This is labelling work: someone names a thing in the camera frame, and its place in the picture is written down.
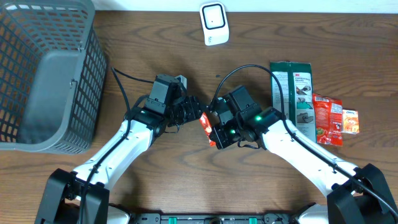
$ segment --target wire mesh basket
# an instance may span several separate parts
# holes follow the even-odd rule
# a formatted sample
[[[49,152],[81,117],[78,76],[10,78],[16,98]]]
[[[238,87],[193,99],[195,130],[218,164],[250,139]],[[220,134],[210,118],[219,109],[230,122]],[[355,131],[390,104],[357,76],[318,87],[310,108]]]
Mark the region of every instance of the wire mesh basket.
[[[93,3],[0,3],[0,150],[86,151],[107,69]]]

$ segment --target product label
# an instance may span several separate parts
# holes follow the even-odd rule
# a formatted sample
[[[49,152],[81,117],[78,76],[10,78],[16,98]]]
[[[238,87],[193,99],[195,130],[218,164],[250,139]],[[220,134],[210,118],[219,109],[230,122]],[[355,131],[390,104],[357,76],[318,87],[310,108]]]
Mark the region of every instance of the product label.
[[[358,112],[353,110],[343,110],[343,133],[358,134],[359,120]]]
[[[284,95],[285,115],[289,118],[289,82],[287,72],[273,72],[278,79],[281,87],[282,94]],[[275,78],[272,78],[272,105],[275,109],[280,111],[280,92],[278,84],[275,82]]]
[[[296,127],[312,141],[315,138],[315,115],[312,104],[311,74],[294,72]]]
[[[322,97],[314,93],[313,105],[317,122],[317,143],[342,146],[342,101],[329,97]]]

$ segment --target red object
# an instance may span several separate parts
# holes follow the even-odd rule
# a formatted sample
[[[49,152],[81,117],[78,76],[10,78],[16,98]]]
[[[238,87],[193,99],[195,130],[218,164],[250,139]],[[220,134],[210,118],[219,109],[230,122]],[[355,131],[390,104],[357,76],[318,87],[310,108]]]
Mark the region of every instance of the red object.
[[[210,125],[209,119],[207,118],[206,113],[201,114],[199,121],[200,121],[201,126],[205,130],[207,138],[209,139],[210,146],[212,146],[212,147],[215,146],[216,142],[210,140],[210,138],[209,138],[210,133],[211,133],[211,125]]]
[[[342,146],[343,102],[315,93],[312,95],[312,102],[317,126],[317,143]]]

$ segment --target wood grain surface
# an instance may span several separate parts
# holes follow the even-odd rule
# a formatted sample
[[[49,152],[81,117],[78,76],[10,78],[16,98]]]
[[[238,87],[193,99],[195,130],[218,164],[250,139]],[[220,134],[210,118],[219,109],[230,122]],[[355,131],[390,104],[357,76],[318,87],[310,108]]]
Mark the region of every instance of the wood grain surface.
[[[310,62],[315,92],[359,111],[361,133],[343,147],[343,159],[380,168],[398,200],[398,15],[229,13],[229,41],[207,47],[199,13],[97,12],[95,29],[111,66],[138,78],[184,75],[188,93],[209,102],[221,79],[247,63]],[[120,78],[130,102],[150,84]],[[231,77],[221,94],[245,85],[263,108],[271,105],[269,76],[249,68]],[[72,170],[101,148],[126,111],[108,73],[95,138],[86,154],[63,156],[0,152],[0,223],[32,223],[46,180]],[[133,211],[255,213],[325,204],[317,188],[270,152],[208,146],[199,122],[163,134],[128,168],[110,202]]]

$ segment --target black cable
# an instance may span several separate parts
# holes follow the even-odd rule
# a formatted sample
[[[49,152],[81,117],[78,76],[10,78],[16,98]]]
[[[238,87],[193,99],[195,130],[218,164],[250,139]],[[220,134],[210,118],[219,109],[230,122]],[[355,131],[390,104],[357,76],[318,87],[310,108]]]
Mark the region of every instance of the black cable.
[[[116,72],[118,72],[120,75],[124,76],[124,77],[128,77],[128,78],[131,78],[131,79],[133,79],[133,80],[140,81],[140,82],[154,83],[153,81],[143,80],[143,79],[141,79],[141,78],[132,77],[132,76],[126,74],[126,73],[120,72],[120,71],[117,70],[116,68],[113,68],[113,69],[114,69]]]
[[[180,131],[180,126],[178,125],[178,124],[175,124],[176,125],[176,127],[177,127],[177,130],[176,131],[164,131],[164,133],[167,133],[167,134],[177,134],[179,131]]]
[[[259,145],[257,145],[257,147],[256,147],[256,146],[251,146],[251,145],[249,145],[249,144],[244,144],[243,146],[241,146],[241,142],[242,142],[242,140],[239,140],[239,141],[238,141],[238,147],[248,147],[248,148],[250,148],[250,149],[259,149],[259,148],[260,148]]]
[[[112,73],[114,75],[114,78],[116,79],[120,90],[123,94],[123,98],[124,98],[124,102],[126,103],[126,107],[127,107],[127,120],[130,121],[131,118],[131,112],[130,112],[130,105],[129,105],[129,99],[127,98],[126,92],[124,91],[124,88],[122,86],[122,83],[120,82],[118,76],[116,75],[115,69],[111,68]],[[87,194],[87,190],[88,190],[88,185],[91,181],[91,179],[93,178],[93,175],[96,173],[96,171],[98,170],[98,168],[101,166],[101,163],[114,151],[114,149],[116,149],[116,147],[118,145],[120,145],[121,142],[123,142],[126,138],[127,135],[129,134],[130,131],[130,122],[127,122],[127,128],[126,128],[126,133],[123,134],[122,138],[115,144],[113,145],[99,160],[98,162],[93,166],[90,174],[87,177],[84,189],[81,193],[81,200],[80,200],[80,211],[79,211],[79,222],[80,224],[83,224],[83,214],[84,214],[84,208],[85,208],[85,203],[86,203],[86,194]]]
[[[136,108],[144,99],[149,98],[149,95],[142,95],[140,96],[137,101],[135,102],[133,108]]]
[[[183,102],[185,100],[185,97],[187,97],[187,89],[185,88],[185,86],[182,84],[182,82],[178,83],[178,86],[180,87],[180,89],[183,91],[183,96],[179,97],[178,99],[173,101],[173,105],[178,105],[181,102]]]
[[[375,197],[376,199],[378,199],[381,203],[383,203],[392,213],[393,217],[394,217],[394,221],[395,223],[398,223],[398,213],[397,211],[394,210],[394,208],[387,202],[387,200],[380,195],[378,192],[376,192],[375,190],[371,190],[369,189],[367,186],[365,186],[362,182],[358,181],[357,179],[355,179],[351,174],[347,173],[347,171],[343,170],[342,168],[340,168],[337,164],[335,164],[332,161],[329,161],[327,158],[323,157],[321,154],[319,154],[318,152],[314,151],[311,147],[308,147],[304,142],[301,141],[301,139],[299,139],[295,133],[293,133],[289,127],[287,126],[286,123],[286,115],[285,115],[285,106],[284,106],[284,97],[283,97],[283,92],[282,92],[282,87],[279,83],[278,78],[268,69],[265,68],[261,65],[243,65],[240,66],[236,69],[234,69],[232,72],[230,72],[227,76],[224,77],[224,79],[221,81],[221,83],[218,85],[218,88],[216,90],[216,93],[212,99],[212,101],[210,102],[210,110],[213,110],[214,108],[214,104],[217,100],[217,95],[218,92],[221,89],[221,86],[223,85],[223,83],[225,82],[225,80],[227,78],[229,78],[233,73],[235,73],[236,71],[242,69],[242,68],[247,68],[247,67],[256,67],[256,68],[260,68],[263,69],[264,71],[266,71],[267,73],[269,73],[269,75],[274,78],[274,80],[276,81],[276,84],[278,85],[278,89],[279,89],[279,95],[280,95],[280,112],[282,113],[282,117],[281,120],[285,126],[286,131],[290,134],[290,136],[292,137],[292,139],[296,140],[302,147],[304,147],[307,151],[311,152],[314,156],[316,156],[317,158],[319,158],[321,161],[323,161],[324,163],[328,164],[328,166],[332,167],[335,171],[338,171],[340,174],[343,174],[343,176],[347,177],[349,180],[351,180],[352,182],[354,182],[354,184],[356,184],[357,186],[361,187],[365,192],[369,193],[370,195],[372,195],[373,197]]]

